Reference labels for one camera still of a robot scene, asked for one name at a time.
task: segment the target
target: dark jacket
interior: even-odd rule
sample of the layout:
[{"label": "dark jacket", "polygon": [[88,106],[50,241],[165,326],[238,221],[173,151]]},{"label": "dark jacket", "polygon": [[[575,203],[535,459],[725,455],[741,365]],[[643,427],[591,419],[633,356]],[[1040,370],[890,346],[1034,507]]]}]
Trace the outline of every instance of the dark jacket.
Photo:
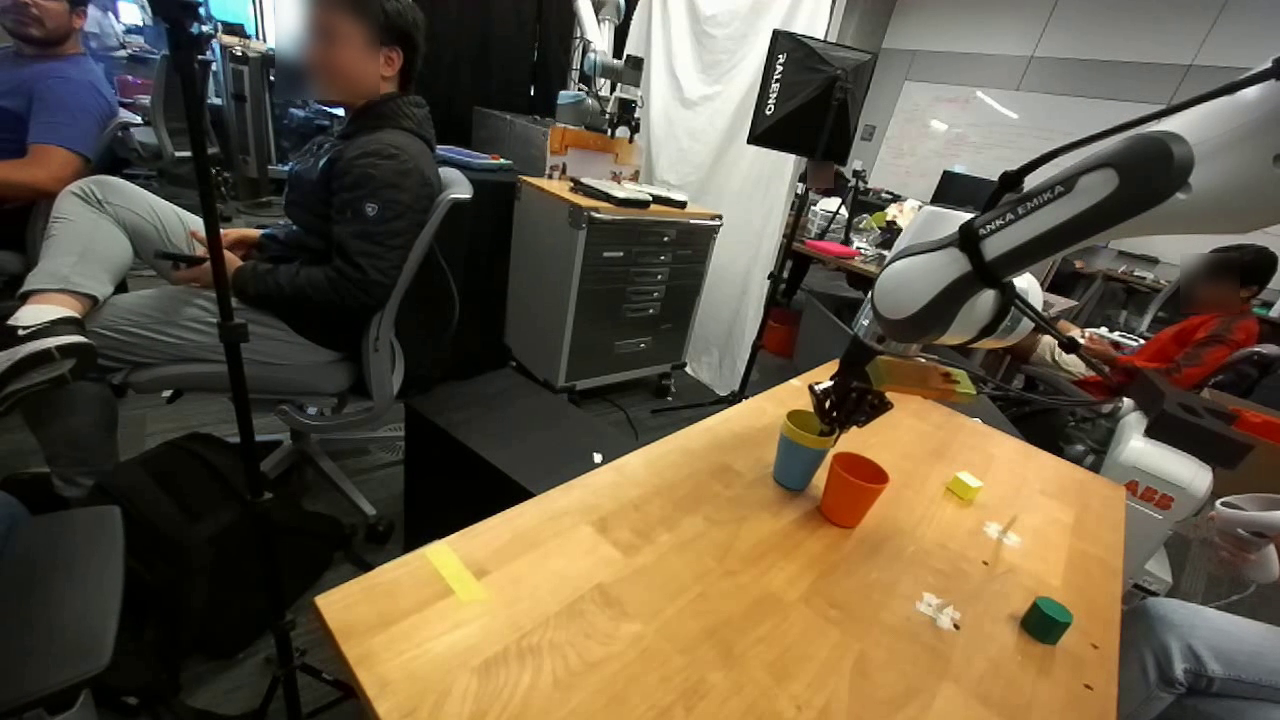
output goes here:
[{"label": "dark jacket", "polygon": [[322,350],[354,351],[437,192],[429,99],[388,96],[354,107],[337,137],[293,156],[283,189],[293,228],[264,238],[264,255],[232,282],[235,301]]}]

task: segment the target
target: backpack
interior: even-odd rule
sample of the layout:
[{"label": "backpack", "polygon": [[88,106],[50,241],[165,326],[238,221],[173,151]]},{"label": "backpack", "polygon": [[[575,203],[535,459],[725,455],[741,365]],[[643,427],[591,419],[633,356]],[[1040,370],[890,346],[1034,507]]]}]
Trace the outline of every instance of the backpack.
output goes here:
[{"label": "backpack", "polygon": [[271,632],[343,543],[338,520],[293,496],[260,503],[238,447],[205,431],[115,466],[101,494],[122,511],[122,618],[95,691],[122,705],[173,696],[187,655],[235,655]]}]

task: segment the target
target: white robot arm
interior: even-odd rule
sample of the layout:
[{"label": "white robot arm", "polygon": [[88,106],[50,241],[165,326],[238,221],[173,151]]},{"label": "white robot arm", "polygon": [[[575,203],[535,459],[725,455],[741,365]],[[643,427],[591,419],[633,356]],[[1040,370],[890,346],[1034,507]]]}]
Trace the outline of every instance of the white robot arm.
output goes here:
[{"label": "white robot arm", "polygon": [[1049,333],[1033,289],[1040,259],[1123,238],[1241,238],[1280,224],[1280,60],[1163,114],[1065,143],[1002,173],[982,214],[890,254],[831,381],[813,406],[831,427],[875,419],[889,399],[868,361],[889,350],[998,350]]}]

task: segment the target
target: man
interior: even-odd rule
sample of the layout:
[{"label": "man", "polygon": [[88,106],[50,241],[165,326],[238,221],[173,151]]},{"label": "man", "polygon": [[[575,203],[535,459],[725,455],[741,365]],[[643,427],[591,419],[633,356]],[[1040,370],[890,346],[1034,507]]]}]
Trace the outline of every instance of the man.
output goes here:
[{"label": "man", "polygon": [[0,296],[25,263],[40,201],[83,178],[115,119],[115,99],[83,53],[88,0],[3,0],[0,27]]},{"label": "man", "polygon": [[1140,600],[1119,637],[1119,720],[1280,715],[1280,627],[1185,600]]},{"label": "man", "polygon": [[[293,156],[293,228],[224,233],[248,365],[302,370],[354,351],[441,196],[433,114],[406,96],[425,58],[418,8],[384,0],[369,53],[375,90],[338,82],[343,91],[359,90],[338,96],[347,124]],[[25,406],[62,496],[115,466],[115,399],[90,381],[59,384],[70,370],[90,356],[101,370],[224,361],[212,263],[173,270],[165,254],[199,255],[199,215],[110,178],[77,180],[50,203],[40,263],[3,326],[0,412]],[[132,259],[173,285],[115,296]]]},{"label": "man", "polygon": [[1065,337],[1081,340],[1081,356],[1065,351],[1051,337],[1034,337],[1033,365],[1058,370],[1096,395],[1119,395],[1137,373],[1157,373],[1189,394],[1205,389],[1212,373],[1260,340],[1251,301],[1273,285],[1276,254],[1264,244],[1222,244],[1195,271],[1193,305],[1199,311],[1158,328],[1140,350],[1123,351],[1096,333],[1058,326]]}]

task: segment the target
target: red cup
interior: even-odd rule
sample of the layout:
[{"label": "red cup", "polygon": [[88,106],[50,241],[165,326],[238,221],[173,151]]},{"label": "red cup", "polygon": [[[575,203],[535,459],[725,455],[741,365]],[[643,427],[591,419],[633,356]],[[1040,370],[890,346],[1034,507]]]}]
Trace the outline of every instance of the red cup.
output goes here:
[{"label": "red cup", "polygon": [[889,471],[854,454],[837,454],[826,466],[826,490],[815,511],[837,530],[854,530],[878,499]]}]

